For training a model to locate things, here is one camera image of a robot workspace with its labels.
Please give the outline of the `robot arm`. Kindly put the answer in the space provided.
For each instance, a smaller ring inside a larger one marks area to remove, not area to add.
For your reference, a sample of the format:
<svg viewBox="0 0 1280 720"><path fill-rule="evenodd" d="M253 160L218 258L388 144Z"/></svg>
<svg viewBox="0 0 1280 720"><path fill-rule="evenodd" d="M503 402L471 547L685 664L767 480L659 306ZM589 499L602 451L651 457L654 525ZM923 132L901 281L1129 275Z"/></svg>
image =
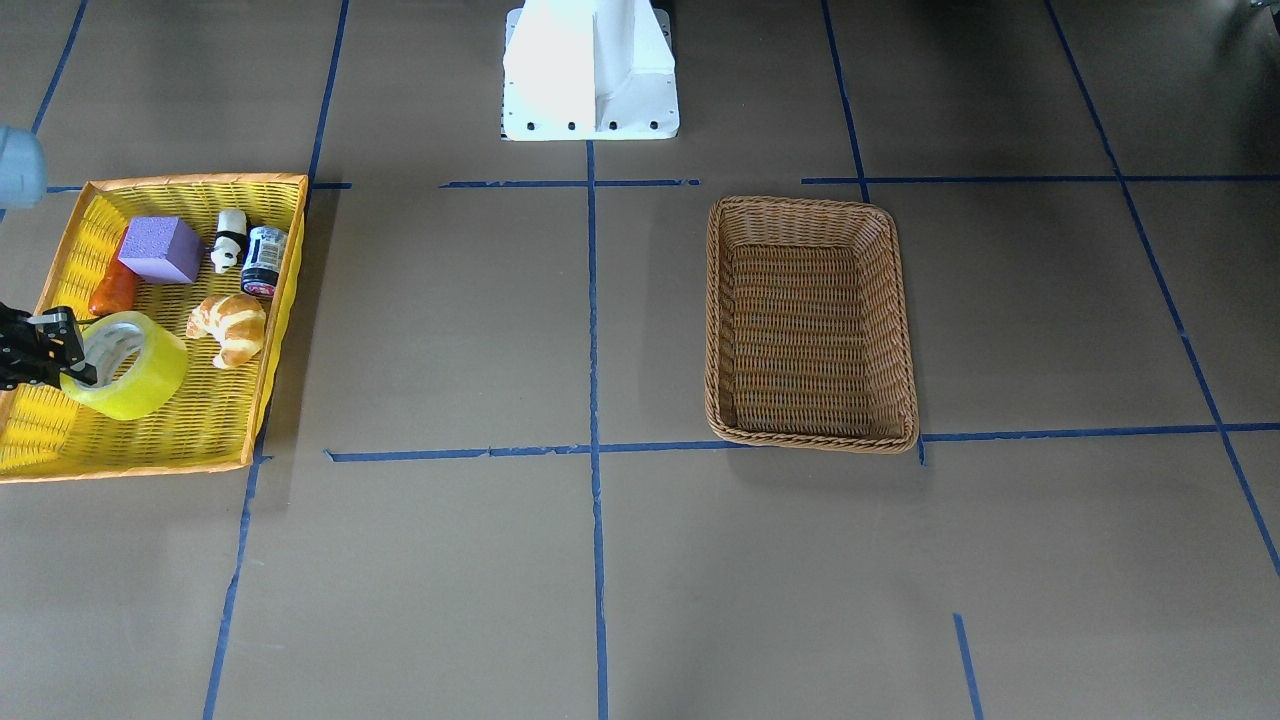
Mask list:
<svg viewBox="0 0 1280 720"><path fill-rule="evenodd" d="M1 127L1 205L32 208L46 193L46 161L36 135ZM83 386L99 382L86 356L81 323L67 306L28 313L1 306L1 389L47 386L60 389L68 378Z"/></svg>

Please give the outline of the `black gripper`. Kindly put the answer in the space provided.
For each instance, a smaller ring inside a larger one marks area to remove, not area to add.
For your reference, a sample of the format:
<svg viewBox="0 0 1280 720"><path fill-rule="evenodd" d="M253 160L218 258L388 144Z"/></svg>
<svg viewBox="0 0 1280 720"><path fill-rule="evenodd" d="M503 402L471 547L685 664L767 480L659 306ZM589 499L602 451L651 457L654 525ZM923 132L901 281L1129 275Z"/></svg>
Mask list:
<svg viewBox="0 0 1280 720"><path fill-rule="evenodd" d="M1 304L1 389L47 386L59 389L65 374L83 386L99 382L86 354L83 324L65 306L44 314Z"/></svg>

